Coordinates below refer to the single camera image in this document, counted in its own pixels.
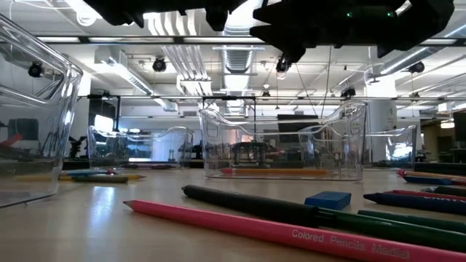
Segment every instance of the table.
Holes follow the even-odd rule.
[[[201,229],[133,213],[122,204],[145,199],[224,213],[239,213],[187,199],[186,184],[238,191],[293,202],[321,191],[352,193],[351,207],[466,221],[464,216],[377,205],[363,194],[419,190],[395,171],[368,170],[362,182],[204,179],[204,170],[128,170],[147,175],[127,185],[61,182],[53,197],[0,209],[2,261],[348,261],[293,247]]]

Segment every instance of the red colored pencil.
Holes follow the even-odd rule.
[[[416,192],[416,191],[407,191],[407,190],[391,190],[384,193],[389,194],[400,194],[405,196],[418,196],[418,197],[435,197],[441,199],[456,199],[456,200],[463,200],[466,201],[466,197],[463,196],[450,196],[444,194],[434,194],[434,193],[426,193],[426,192]]]

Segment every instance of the blue eraser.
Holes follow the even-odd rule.
[[[304,204],[332,210],[343,210],[350,202],[351,193],[324,191],[315,196],[307,197]]]

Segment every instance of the security camera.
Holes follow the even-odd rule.
[[[418,62],[413,64],[412,66],[408,67],[408,72],[411,74],[414,73],[422,73],[425,70],[425,66],[423,62]]]
[[[347,87],[341,91],[340,98],[352,98],[356,95],[356,90],[354,87]]]
[[[277,67],[276,67],[277,73],[285,73],[288,71],[288,69],[290,69],[290,67],[291,67],[290,60],[285,54],[282,54],[282,56],[277,62]]]
[[[155,62],[152,65],[152,69],[154,69],[154,71],[158,73],[164,72],[167,69],[167,63],[165,62],[165,57],[162,57],[162,56],[156,57]]]
[[[43,75],[44,68],[42,68],[42,62],[34,61],[28,70],[28,74],[31,77],[39,78]]]

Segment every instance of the pillar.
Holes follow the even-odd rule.
[[[370,98],[394,98],[397,96],[395,79],[392,76],[383,76],[373,83],[373,79],[366,82],[366,95]],[[394,100],[371,100],[368,102],[367,133],[384,132],[397,128],[397,108]],[[371,162],[386,159],[385,148],[387,138],[366,139],[371,149]]]

